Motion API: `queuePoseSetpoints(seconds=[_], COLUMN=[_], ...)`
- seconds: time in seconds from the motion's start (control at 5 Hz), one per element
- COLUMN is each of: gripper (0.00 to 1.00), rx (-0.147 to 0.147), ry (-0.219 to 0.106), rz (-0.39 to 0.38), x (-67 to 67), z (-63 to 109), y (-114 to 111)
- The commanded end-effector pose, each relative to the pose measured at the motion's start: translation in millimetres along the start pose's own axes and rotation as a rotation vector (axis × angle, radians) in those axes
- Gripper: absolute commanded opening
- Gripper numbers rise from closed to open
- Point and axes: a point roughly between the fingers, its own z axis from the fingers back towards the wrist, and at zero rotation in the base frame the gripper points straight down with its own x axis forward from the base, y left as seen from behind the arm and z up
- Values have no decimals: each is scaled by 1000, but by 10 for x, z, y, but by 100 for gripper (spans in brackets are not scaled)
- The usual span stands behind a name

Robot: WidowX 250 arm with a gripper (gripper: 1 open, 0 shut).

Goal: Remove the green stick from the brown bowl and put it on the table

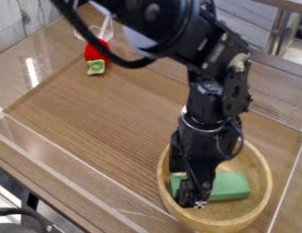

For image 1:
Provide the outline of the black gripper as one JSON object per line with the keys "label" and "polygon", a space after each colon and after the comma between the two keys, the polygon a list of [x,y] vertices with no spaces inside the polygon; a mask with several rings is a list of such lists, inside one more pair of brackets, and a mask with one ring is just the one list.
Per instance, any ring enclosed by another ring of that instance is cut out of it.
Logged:
{"label": "black gripper", "polygon": [[170,171],[186,172],[174,200],[182,208],[203,208],[212,193],[215,170],[232,159],[243,148],[235,146],[243,140],[239,117],[219,125],[190,124],[182,117],[171,134]]}

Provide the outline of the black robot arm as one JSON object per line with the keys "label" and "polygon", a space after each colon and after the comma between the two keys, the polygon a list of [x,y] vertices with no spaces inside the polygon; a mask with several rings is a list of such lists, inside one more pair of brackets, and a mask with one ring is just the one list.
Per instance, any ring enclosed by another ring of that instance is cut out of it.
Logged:
{"label": "black robot arm", "polygon": [[116,65],[135,69],[168,57],[187,69],[188,98],[171,134],[170,171],[184,172],[179,206],[203,208],[215,170],[242,151],[240,114],[252,102],[248,85],[252,51],[216,19],[214,0],[90,0],[118,21],[142,57],[127,60],[103,45],[76,10],[50,0],[79,34]]}

